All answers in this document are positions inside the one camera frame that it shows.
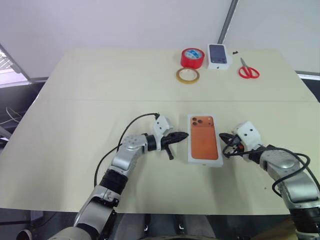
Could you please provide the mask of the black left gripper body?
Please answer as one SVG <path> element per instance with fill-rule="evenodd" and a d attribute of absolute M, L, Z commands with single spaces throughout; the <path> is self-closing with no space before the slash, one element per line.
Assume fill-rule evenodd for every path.
<path fill-rule="evenodd" d="M 173 136 L 163 136 L 160 140 L 160 150 L 161 151 L 169 151 L 169 145 L 174 143 L 175 138 Z"/>

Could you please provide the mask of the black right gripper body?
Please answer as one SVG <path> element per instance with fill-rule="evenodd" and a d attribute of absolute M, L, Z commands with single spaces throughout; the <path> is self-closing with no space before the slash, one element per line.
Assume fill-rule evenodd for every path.
<path fill-rule="evenodd" d="M 236 140 L 236 145 L 232 147 L 232 152 L 229 152 L 230 155 L 235 156 L 243 156 L 243 152 L 245 151 L 245 147 L 242 144 L 241 139 L 238 136 L 235 136 L 234 139 Z"/>

